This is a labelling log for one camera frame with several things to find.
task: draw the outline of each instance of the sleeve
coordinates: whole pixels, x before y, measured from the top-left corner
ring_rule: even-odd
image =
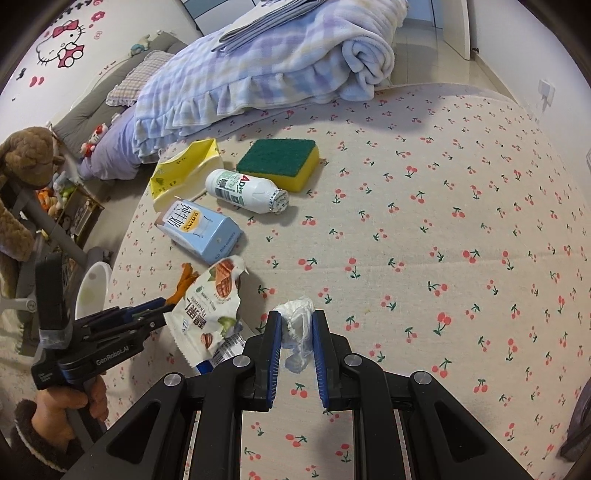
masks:
[[[16,408],[15,426],[11,432],[12,451],[23,479],[57,480],[76,463],[84,451],[73,440],[66,453],[47,443],[34,429],[31,419],[37,404],[22,400]]]

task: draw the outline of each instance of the folded blanket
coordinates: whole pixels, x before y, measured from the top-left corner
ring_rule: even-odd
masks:
[[[134,151],[155,153],[248,107],[372,99],[394,68],[407,9],[407,0],[326,0],[230,55],[212,52],[219,32],[196,40],[141,91]]]
[[[224,29],[215,50],[226,54],[267,30],[315,9],[325,0],[261,0],[255,8]]]

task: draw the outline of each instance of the plaid pillow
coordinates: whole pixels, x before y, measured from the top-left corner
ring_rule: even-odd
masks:
[[[138,101],[139,93],[150,77],[172,57],[174,57],[172,53],[160,50],[148,53],[144,61],[131,70],[123,82],[109,92],[105,103],[109,106],[132,106]]]

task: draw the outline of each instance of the human hand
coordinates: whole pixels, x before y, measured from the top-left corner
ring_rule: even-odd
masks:
[[[88,400],[84,392],[69,387],[51,387],[39,391],[37,409],[31,419],[33,429],[47,443],[65,452],[70,440],[76,438],[72,426],[68,423],[66,409],[82,408]],[[94,419],[100,421],[105,421],[109,414],[106,385],[102,377],[96,377],[90,389],[89,411]]]

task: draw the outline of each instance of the screw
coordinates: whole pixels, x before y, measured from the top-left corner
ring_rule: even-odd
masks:
[[[179,383],[181,383],[181,376],[179,374],[168,374],[164,377],[164,385],[167,387],[175,387]]]
[[[236,367],[246,367],[247,365],[249,365],[251,363],[251,359],[249,357],[247,357],[246,355],[238,355],[238,356],[235,356],[234,358],[232,358],[232,363]]]
[[[354,353],[345,357],[345,363],[350,367],[358,367],[361,365],[361,362],[361,357],[359,355],[355,355]]]
[[[413,375],[413,378],[414,381],[419,385],[429,385],[429,383],[431,383],[431,380],[433,380],[433,377],[430,374],[423,371],[415,373]]]

